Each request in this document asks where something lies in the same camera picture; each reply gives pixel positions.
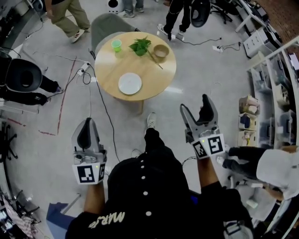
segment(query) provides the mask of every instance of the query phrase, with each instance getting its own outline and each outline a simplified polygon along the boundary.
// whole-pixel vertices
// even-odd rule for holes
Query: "power strip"
[[[90,63],[89,62],[85,62],[84,63],[84,65],[81,67],[81,69],[79,69],[78,71],[77,71],[77,74],[79,75],[79,76],[82,76],[83,75],[83,73],[84,73],[84,71],[86,72],[86,70],[89,68],[89,65],[90,65]]]

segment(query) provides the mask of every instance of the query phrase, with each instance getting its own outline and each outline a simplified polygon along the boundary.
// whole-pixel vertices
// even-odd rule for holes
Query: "sneaker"
[[[217,163],[219,163],[222,166],[224,163],[224,158],[222,156],[217,156],[216,161],[217,161]]]
[[[163,24],[159,23],[157,28],[160,32],[163,32],[165,35],[168,36],[168,33],[164,31],[164,25]]]
[[[129,13],[126,13],[126,11],[123,11],[123,12],[121,12],[121,13],[118,13],[118,15],[119,15],[120,17],[122,17],[122,18],[126,18],[126,17],[128,17],[128,18],[133,18],[133,17],[135,17],[134,13],[129,14]]]
[[[62,93],[63,91],[64,91],[63,88],[61,88],[60,86],[57,87],[56,89],[56,93]]]
[[[182,32],[181,30],[179,30],[178,33],[179,33],[180,35],[184,35],[184,32]]]
[[[229,153],[230,146],[228,144],[225,145],[225,152]]]
[[[135,148],[135,149],[133,149],[131,156],[132,156],[132,158],[138,158],[139,155],[141,155],[141,154],[142,154],[142,152],[139,149]]]
[[[80,29],[74,36],[71,37],[71,42],[75,43],[85,33],[84,30]]]
[[[135,7],[135,11],[137,11],[139,13],[144,13],[144,9],[143,8],[136,8]]]
[[[148,128],[155,128],[156,127],[156,120],[157,120],[157,115],[156,113],[152,112],[148,115],[147,123],[148,123]]]

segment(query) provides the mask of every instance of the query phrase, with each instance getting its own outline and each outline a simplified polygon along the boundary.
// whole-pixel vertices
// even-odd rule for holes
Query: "wooden bowl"
[[[169,54],[169,49],[164,45],[157,45],[154,47],[154,54],[159,58],[165,58]]]

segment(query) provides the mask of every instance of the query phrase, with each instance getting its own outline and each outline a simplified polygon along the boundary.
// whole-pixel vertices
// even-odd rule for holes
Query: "green leafy plant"
[[[152,54],[149,52],[148,47],[151,45],[151,41],[147,39],[147,37],[143,39],[135,39],[135,42],[130,45],[129,47],[136,53],[138,56],[143,56],[144,54],[148,53],[150,57],[154,60],[154,62],[160,66],[160,64],[154,59]]]

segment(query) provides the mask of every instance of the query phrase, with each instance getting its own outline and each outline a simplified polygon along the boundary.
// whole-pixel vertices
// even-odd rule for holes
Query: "white plate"
[[[126,73],[120,77],[118,88],[126,95],[134,95],[141,89],[142,82],[139,75],[135,73]]]

